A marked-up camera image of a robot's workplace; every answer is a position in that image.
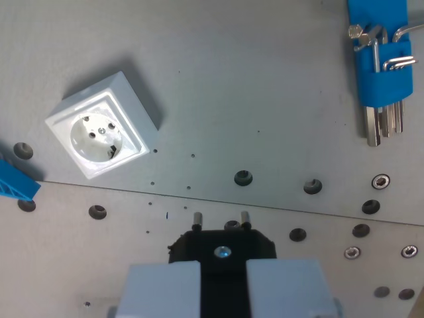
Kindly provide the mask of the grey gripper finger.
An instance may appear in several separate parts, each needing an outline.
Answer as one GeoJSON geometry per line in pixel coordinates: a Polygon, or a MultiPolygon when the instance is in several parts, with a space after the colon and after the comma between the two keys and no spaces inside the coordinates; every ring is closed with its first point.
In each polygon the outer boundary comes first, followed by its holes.
{"type": "Polygon", "coordinates": [[[200,263],[132,265],[116,316],[200,317],[200,263]]]}
{"type": "Polygon", "coordinates": [[[336,317],[337,306],[316,260],[246,262],[252,317],[336,317]]]}

